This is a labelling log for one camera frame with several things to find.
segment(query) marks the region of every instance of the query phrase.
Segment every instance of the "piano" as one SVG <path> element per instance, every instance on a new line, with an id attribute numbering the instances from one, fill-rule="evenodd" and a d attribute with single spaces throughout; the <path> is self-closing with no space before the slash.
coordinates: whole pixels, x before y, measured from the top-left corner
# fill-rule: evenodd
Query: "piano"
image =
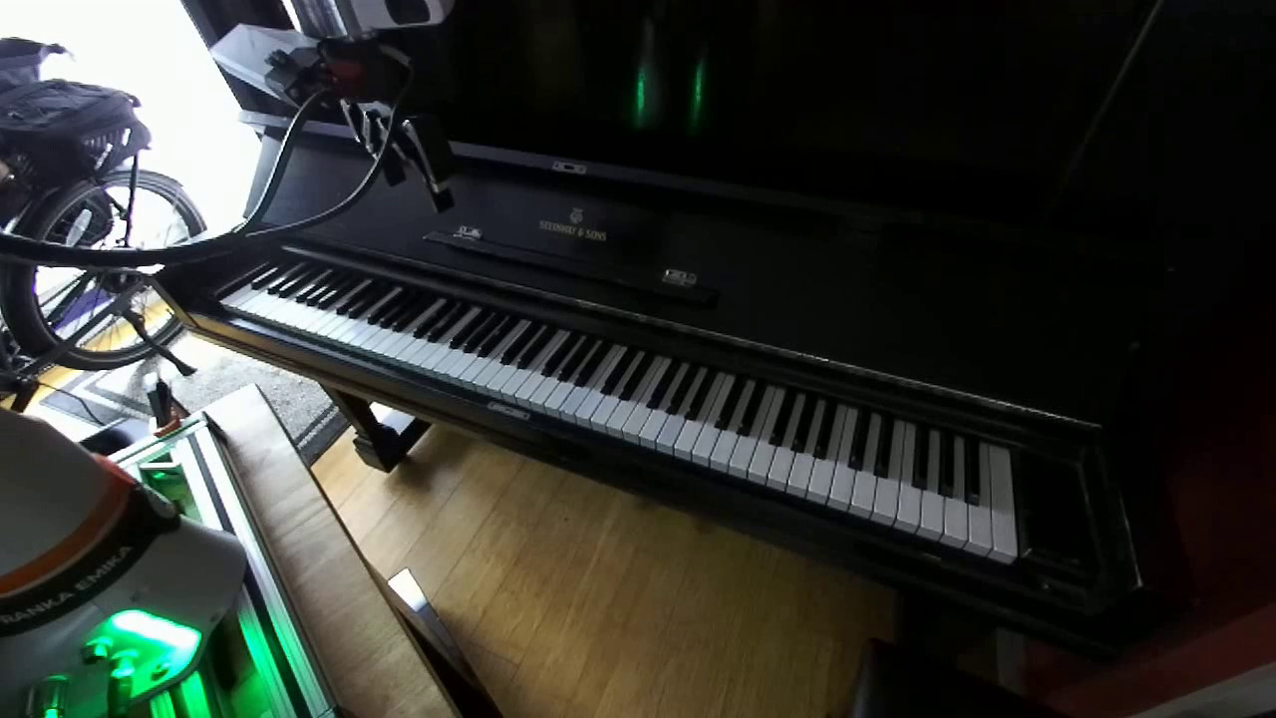
<path id="1" fill-rule="evenodd" d="M 1139 113 L 1122 103 L 1086 138 L 1098 184 L 1128 180 L 1112 134 Z M 1165 617 L 1145 422 L 1171 285 L 1165 247 L 1112 241 L 1128 213 L 1071 192 L 1026 221 L 1019 194 L 1050 192 L 979 177 L 955 192 L 973 213 L 914 213 L 800 180 L 456 154 L 450 213 L 406 180 L 159 285 L 200 334 L 341 404 L 474 432 L 999 625 L 1108 656 Z M 345 138 L 307 134 L 266 222 L 332 209 L 363 169 Z"/>

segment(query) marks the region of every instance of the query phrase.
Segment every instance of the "floor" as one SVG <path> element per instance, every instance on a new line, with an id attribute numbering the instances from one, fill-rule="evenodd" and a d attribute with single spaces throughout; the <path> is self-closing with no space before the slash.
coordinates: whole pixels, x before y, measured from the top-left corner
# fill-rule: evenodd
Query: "floor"
<path id="1" fill-rule="evenodd" d="M 373 571 L 410 571 L 523 714 L 845 714 L 892 589 L 434 428 L 396 476 L 313 476 Z"/>

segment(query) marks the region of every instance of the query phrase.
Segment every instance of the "upright piano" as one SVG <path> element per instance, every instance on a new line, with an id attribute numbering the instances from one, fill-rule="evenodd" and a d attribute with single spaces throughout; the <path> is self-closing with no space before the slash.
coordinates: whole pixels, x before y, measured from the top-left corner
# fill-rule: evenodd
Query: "upright piano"
<path id="1" fill-rule="evenodd" d="M 1055 71 L 1005 56 L 1051 36 L 1035 27 L 1050 12 L 1005 12 L 1007 27 L 1035 36 L 986 48 L 999 25 L 914 0 L 877 15 L 854 5 L 880 21 L 877 32 L 901 32 L 892 41 L 904 48 L 931 44 L 930 61 L 904 65 L 908 53 L 862 27 L 854 41 L 880 61 L 862 77 L 849 65 L 872 53 L 828 53 L 837 25 L 822 32 L 800 12 L 749 5 L 720 21 L 733 41 L 691 44 L 687 32 L 707 25 L 691 9 L 634 5 L 603 21 L 546 5 L 534 21 L 515 5 L 458 5 L 432 41 L 392 36 L 448 68 L 450 83 L 465 79 L 444 103 L 458 132 L 456 209 L 434 213 L 422 180 L 380 184 L 281 243 L 234 243 L 218 261 L 168 266 L 165 293 L 200 334 L 339 396 L 480 432 L 1066 646 L 1112 652 L 1137 640 L 1160 608 L 1145 400 L 1155 396 L 1147 347 L 1171 307 L 1177 250 L 1165 234 L 1197 228 L 1199 194 L 1145 184 L 1147 169 L 1128 162 L 1147 148 L 1128 152 L 1128 138 L 1165 101 L 1147 91 L 1147 68 L 1179 48 L 1160 32 L 1165 15 L 1199 9 L 1104 5 L 1108 27 L 1088 32 L 1104 53 Z M 683 36 L 668 27 L 679 12 L 695 15 Z M 759 119 L 765 129 L 713 115 L 717 101 L 759 113 L 784 83 L 752 61 L 808 61 L 795 53 L 800 32 L 773 44 L 752 36 L 752 56 L 736 53 L 740 25 L 813 32 L 845 65 L 796 79 L 796 91 L 849 83 L 858 101 L 892 101 L 889 113 L 864 103 L 872 119 L 845 129 L 877 132 L 885 160 L 862 148 L 784 154 L 749 134 L 795 132 L 784 113 Z M 610 68 L 574 61 L 622 32 L 638 79 L 622 101 L 598 97 Z M 959 56 L 959 32 L 986 41 L 978 65 L 942 71 Z M 959 79 L 953 91 L 973 101 L 947 101 L 917 68 Z M 534 87 L 489 87 L 501 71 Z M 725 71 L 752 71 L 771 87 L 761 101 L 747 87 L 707 91 Z M 1026 91 L 1042 71 L 1062 87 L 995 97 Z M 595 115 L 569 101 L 583 87 L 598 101 Z M 587 119 L 559 129 L 537 101 Z M 498 115 L 501 103 L 527 113 L 515 115 L 523 134 L 510 132 L 527 138 L 517 148 L 482 142 L 482 132 L 515 124 Z M 606 103 L 627 103 L 631 129 L 595 129 Z M 672 109 L 679 124 L 699 124 L 699 103 L 707 129 L 666 129 Z M 845 103 L 805 113 L 816 115 L 805 124 L 813 142 L 858 115 Z M 752 154 L 695 142 L 708 129 L 733 129 L 728 138 L 759 142 Z M 1177 132 L 1145 132 L 1145 142 L 1171 142 Z M 889 138 L 914 152 L 908 162 L 889 162 Z M 627 162 L 606 154 L 615 142 L 631 152 Z M 365 154 L 345 138 L 299 138 L 266 222 L 339 204 L 363 170 Z M 1213 180 L 1197 162 L 1165 169 L 1169 180 L 1191 170 Z"/>

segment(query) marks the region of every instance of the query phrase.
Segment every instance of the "bicycle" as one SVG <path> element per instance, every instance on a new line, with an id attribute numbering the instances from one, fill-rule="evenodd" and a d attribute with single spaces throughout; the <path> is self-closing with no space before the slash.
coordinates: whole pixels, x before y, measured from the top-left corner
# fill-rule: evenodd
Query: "bicycle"
<path id="1" fill-rule="evenodd" d="M 151 142 L 139 101 L 40 79 L 57 53 L 62 48 L 0 41 L 0 233 L 62 247 L 195 241 L 204 216 L 192 194 L 170 177 L 139 169 Z M 111 370 L 165 357 L 192 370 L 168 351 L 182 323 L 143 270 L 8 266 L 0 303 L 0 396 L 44 362 Z"/>

